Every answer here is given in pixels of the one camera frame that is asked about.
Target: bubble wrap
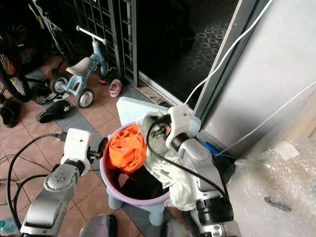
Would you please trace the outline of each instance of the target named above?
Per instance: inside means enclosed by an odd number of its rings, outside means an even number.
[[[269,149],[236,161],[228,192],[243,237],[316,236],[316,139],[289,145],[293,158]]]

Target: orange towel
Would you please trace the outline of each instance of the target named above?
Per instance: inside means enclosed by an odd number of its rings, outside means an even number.
[[[109,169],[119,168],[131,174],[140,168],[146,159],[145,139],[136,124],[121,130],[111,140],[109,146]]]

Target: pink shoe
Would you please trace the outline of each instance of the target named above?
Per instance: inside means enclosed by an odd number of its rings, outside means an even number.
[[[110,96],[118,97],[120,90],[122,89],[122,82],[119,79],[114,79],[110,86]]]

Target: plastic bucket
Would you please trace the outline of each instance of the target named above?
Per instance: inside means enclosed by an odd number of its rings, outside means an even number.
[[[134,199],[131,197],[128,197],[124,194],[122,194],[119,191],[118,188],[118,181],[114,179],[113,175],[111,175],[113,173],[113,170],[110,170],[106,167],[106,160],[109,157],[109,145],[110,142],[112,140],[112,137],[114,134],[118,133],[119,131],[131,126],[135,124],[133,123],[129,123],[125,126],[120,127],[118,130],[116,130],[113,134],[109,135],[108,139],[108,143],[105,147],[105,150],[103,152],[103,157],[100,159],[100,171],[101,171],[101,175],[102,178],[107,186],[108,189],[110,189],[110,191],[121,201],[132,204],[132,205],[136,205],[136,206],[144,206],[144,205],[153,205],[153,204],[157,204],[160,202],[165,202],[168,198],[169,198],[169,192],[163,194],[160,197],[156,197],[153,199],[147,199],[147,200],[139,200],[139,199]]]

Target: metal grille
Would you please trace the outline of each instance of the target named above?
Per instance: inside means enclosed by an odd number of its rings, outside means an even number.
[[[105,52],[112,61],[116,62],[118,76],[121,77],[121,60],[120,60],[120,44],[119,25],[115,18],[116,0],[60,0],[63,14],[70,14],[71,19],[76,25],[82,26],[84,29],[106,38],[108,43]]]
[[[137,0],[119,0],[124,77],[137,86]]]

